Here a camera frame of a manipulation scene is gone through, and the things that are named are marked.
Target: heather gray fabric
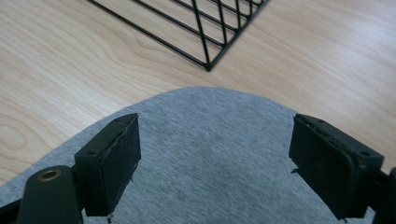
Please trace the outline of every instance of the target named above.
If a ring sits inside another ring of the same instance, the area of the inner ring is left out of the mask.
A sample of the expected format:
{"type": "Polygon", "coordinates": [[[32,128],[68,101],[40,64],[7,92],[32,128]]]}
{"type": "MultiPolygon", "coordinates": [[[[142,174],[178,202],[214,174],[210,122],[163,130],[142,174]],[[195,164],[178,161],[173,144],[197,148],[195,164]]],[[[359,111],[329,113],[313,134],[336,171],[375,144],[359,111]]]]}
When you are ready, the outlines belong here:
{"type": "MultiPolygon", "coordinates": [[[[129,113],[140,114],[142,161],[113,223],[343,223],[290,173],[296,111],[218,88],[170,91],[98,121],[2,186],[0,206],[20,198],[34,172],[72,165],[87,141],[129,113]]],[[[372,216],[349,223],[371,223],[372,216]]]]}

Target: light wood surface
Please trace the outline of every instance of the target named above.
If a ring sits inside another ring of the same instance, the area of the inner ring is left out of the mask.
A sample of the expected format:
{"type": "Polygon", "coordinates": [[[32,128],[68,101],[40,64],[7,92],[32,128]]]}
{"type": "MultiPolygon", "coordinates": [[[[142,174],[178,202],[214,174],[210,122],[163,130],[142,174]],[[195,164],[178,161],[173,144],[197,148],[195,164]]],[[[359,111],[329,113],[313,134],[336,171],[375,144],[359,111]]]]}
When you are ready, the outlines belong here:
{"type": "MultiPolygon", "coordinates": [[[[125,1],[102,2],[127,10],[125,1]]],[[[273,0],[207,73],[85,0],[0,0],[0,184],[97,120],[190,86],[259,94],[325,119],[386,156],[388,172],[395,15],[394,0],[273,0]]]]}

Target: black wire grid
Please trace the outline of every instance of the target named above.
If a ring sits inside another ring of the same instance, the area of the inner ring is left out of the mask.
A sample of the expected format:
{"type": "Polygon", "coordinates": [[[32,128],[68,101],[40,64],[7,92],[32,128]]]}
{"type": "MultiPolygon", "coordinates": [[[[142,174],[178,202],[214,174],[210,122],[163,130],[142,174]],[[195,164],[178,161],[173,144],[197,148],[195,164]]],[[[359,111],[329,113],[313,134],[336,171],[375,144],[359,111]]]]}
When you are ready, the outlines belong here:
{"type": "Polygon", "coordinates": [[[219,18],[215,18],[212,15],[209,15],[208,13],[198,9],[197,6],[197,1],[191,0],[191,4],[187,4],[181,0],[168,0],[169,3],[173,4],[178,4],[181,7],[184,7],[185,9],[191,11],[193,15],[195,16],[196,19],[196,24],[198,27],[198,30],[196,28],[193,28],[186,23],[183,23],[182,21],[179,21],[175,19],[174,17],[162,12],[160,9],[149,5],[145,3],[142,0],[130,0],[132,2],[137,3],[141,7],[145,8],[146,10],[149,10],[156,15],[164,18],[167,21],[172,22],[174,25],[188,31],[192,35],[195,35],[200,38],[202,41],[202,46],[204,49],[204,54],[205,54],[205,60],[201,61],[200,59],[192,56],[188,52],[176,47],[175,45],[169,43],[168,41],[164,40],[163,38],[155,35],[154,33],[148,31],[144,27],[139,26],[138,24],[134,23],[133,21],[130,21],[126,19],[125,17],[121,16],[119,13],[116,11],[110,9],[107,6],[104,6],[95,0],[87,0],[97,7],[101,8],[103,11],[111,14],[112,16],[120,19],[121,21],[125,22],[127,25],[134,27],[136,30],[140,31],[141,33],[149,36],[150,38],[154,39],[155,41],[163,44],[164,46],[168,47],[172,51],[178,53],[179,55],[185,57],[186,59],[197,63],[198,65],[201,65],[206,71],[210,71],[221,59],[221,57],[225,54],[225,52],[231,47],[231,45],[235,42],[235,40],[244,32],[244,30],[248,27],[248,25],[252,22],[252,20],[259,14],[259,12],[267,5],[269,0],[260,0],[260,1],[253,1],[253,0],[235,0],[234,6],[230,6],[227,4],[224,4],[221,2],[221,0],[206,0],[210,2],[213,7],[217,8],[217,11],[219,12],[219,18]],[[248,6],[248,12],[242,11],[241,10],[241,4],[245,4],[248,6]],[[234,15],[237,20],[236,25],[231,25],[228,24],[224,20],[224,15],[223,15],[223,10],[228,10],[229,13],[234,15]],[[201,22],[201,18],[210,21],[217,25],[221,31],[222,31],[222,41],[218,41],[214,37],[211,37],[209,35],[206,35],[204,33],[203,25],[201,22]],[[232,36],[229,37],[227,36],[228,31],[232,32],[232,36]],[[219,53],[215,57],[210,57],[209,56],[209,51],[207,48],[207,42],[210,44],[213,44],[215,46],[218,46],[220,48],[219,53]]]}

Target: gray cushion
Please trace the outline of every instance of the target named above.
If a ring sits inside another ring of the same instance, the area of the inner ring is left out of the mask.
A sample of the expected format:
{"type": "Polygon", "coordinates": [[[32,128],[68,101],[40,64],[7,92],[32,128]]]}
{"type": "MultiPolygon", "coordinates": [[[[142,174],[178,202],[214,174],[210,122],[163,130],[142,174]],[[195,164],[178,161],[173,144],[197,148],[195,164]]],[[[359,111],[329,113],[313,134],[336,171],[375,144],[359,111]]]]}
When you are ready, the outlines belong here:
{"type": "MultiPolygon", "coordinates": [[[[340,223],[288,157],[296,111],[218,88],[170,91],[93,124],[0,188],[0,206],[26,178],[73,155],[115,117],[138,113],[142,161],[114,223],[340,223]]],[[[371,223],[366,219],[349,223],[371,223]]],[[[85,217],[85,223],[106,223],[85,217]]]]}

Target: screw hole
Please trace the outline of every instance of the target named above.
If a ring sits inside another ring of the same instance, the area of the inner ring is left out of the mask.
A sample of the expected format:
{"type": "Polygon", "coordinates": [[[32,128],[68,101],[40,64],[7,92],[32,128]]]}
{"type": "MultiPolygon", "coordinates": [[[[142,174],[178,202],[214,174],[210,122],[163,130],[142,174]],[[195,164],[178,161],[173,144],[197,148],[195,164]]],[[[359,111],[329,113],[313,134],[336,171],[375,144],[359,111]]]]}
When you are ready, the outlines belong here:
{"type": "Polygon", "coordinates": [[[90,151],[87,152],[87,154],[92,156],[92,155],[96,154],[96,151],[95,150],[90,150],[90,151]]]}
{"type": "Polygon", "coordinates": [[[38,180],[42,182],[47,182],[50,180],[55,179],[56,177],[60,176],[62,171],[60,170],[49,170],[47,172],[44,172],[43,174],[38,176],[38,180]]]}
{"type": "Polygon", "coordinates": [[[362,155],[362,156],[370,156],[370,153],[368,153],[368,152],[366,152],[366,151],[363,151],[363,152],[361,152],[361,155],[362,155]]]}

